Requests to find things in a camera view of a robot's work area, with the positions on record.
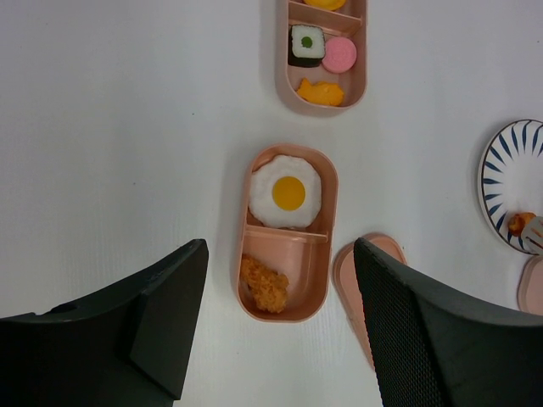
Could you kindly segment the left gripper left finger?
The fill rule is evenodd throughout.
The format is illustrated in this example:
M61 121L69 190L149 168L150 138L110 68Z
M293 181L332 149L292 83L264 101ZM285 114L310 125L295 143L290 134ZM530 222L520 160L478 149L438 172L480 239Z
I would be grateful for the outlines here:
M209 250L194 239L47 313L1 321L4 406L171 406L182 396Z

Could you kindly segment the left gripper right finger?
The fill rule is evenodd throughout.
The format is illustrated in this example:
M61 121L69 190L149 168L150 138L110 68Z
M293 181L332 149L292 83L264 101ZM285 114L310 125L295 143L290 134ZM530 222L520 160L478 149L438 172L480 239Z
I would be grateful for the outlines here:
M365 238L354 263L385 406L540 406L542 318L467 295Z

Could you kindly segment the orange toy fried shrimp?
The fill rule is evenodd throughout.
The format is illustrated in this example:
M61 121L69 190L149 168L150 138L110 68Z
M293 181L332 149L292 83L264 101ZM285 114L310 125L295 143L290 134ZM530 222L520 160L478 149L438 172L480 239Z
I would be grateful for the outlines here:
M273 314L285 310L289 280L284 274L278 273L248 254L243 254L240 276L259 310Z

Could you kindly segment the metal tongs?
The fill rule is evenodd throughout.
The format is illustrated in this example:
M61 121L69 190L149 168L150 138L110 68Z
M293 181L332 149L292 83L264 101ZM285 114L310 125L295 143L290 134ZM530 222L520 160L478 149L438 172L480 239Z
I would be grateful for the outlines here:
M543 255L543 217L536 216L521 233L523 243L536 255Z

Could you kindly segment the striped round plate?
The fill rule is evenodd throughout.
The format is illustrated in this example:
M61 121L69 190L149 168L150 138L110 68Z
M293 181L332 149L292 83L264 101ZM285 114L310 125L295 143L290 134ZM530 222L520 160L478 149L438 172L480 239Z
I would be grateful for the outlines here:
M480 158L477 191L483 216L498 239L519 253L534 255L508 223L516 214L542 215L541 121L513 121L490 139Z

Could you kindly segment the white fried egg toy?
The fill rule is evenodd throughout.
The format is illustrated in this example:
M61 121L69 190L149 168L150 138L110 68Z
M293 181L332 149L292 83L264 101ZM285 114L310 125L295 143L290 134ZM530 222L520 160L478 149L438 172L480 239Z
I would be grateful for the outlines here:
M306 228L321 207L321 177L302 158L278 155L251 175L249 211L264 226Z

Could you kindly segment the yellow toy chicken drumstick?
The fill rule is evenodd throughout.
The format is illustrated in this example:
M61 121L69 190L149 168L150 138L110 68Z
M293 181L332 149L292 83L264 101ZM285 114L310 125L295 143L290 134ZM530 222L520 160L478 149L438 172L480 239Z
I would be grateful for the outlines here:
M326 81L311 83L303 78L296 93L308 103L338 107L344 101L344 91L337 84Z

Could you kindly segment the pink toy sweet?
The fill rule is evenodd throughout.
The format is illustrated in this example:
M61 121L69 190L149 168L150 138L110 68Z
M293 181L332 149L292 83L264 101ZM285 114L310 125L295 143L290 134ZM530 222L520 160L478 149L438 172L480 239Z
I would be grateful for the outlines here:
M334 74L342 74L350 70L356 62L355 44L346 37L331 37L325 44L323 67Z

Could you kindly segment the black white sushi roll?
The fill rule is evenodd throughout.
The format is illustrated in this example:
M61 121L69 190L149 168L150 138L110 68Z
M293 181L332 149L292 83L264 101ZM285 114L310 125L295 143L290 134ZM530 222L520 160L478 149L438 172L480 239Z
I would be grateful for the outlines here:
M317 26L291 25L288 43L290 66L316 68L326 55L324 32Z

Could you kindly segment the orange round toy food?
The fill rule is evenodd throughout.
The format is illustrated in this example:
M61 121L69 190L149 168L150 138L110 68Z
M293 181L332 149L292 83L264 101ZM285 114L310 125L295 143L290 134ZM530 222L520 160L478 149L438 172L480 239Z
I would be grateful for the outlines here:
M336 11L346 4L346 0L304 0L304 3L327 11Z

